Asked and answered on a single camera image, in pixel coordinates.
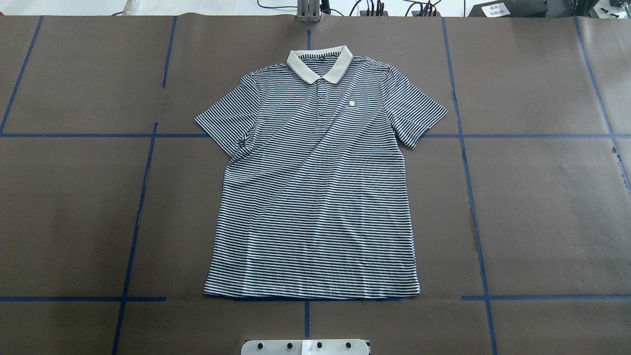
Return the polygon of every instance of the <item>striped polo shirt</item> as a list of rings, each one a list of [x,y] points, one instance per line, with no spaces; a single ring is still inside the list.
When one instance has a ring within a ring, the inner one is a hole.
[[[231,159],[204,293],[231,298],[415,296],[397,140],[447,112],[392,66],[346,46],[291,51],[195,121]]]

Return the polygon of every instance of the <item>white collar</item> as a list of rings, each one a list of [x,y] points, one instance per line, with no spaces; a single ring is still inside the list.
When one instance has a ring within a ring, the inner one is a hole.
[[[339,52],[338,60],[335,62],[331,70],[324,76],[316,74],[305,63],[302,62],[300,56],[303,54],[329,54],[333,52]],[[318,49],[315,51],[290,51],[289,57],[287,57],[287,65],[304,81],[313,84],[318,79],[325,79],[329,83],[337,84],[342,79],[342,76],[346,73],[348,66],[353,60],[353,53],[346,48],[345,45],[327,49]]]

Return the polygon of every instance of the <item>white floor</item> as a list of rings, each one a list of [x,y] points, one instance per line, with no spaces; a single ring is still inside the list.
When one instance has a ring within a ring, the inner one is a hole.
[[[475,4],[491,0],[466,1],[466,12]],[[260,0],[264,6],[296,6],[297,0]],[[331,7],[348,15],[355,0],[330,0]],[[386,0],[385,10],[389,16],[404,16],[411,3],[405,0]],[[442,0],[436,8],[442,16],[463,15],[463,0]],[[295,9],[263,9],[256,0],[0,0],[0,11],[5,15],[111,15],[123,11],[128,5],[127,15],[181,15],[193,12],[204,15],[277,15],[295,14]],[[363,0],[354,11],[366,9]]]

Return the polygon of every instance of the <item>shirt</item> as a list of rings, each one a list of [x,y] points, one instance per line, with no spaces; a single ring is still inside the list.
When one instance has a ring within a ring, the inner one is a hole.
[[[196,122],[231,156],[204,293],[379,299],[420,292],[405,162],[447,110],[346,46],[291,51]]]

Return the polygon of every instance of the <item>polo shirt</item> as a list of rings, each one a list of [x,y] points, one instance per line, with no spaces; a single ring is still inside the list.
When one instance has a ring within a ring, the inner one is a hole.
[[[204,293],[380,299],[420,293],[398,141],[447,112],[346,46],[291,51],[195,121],[230,156]]]

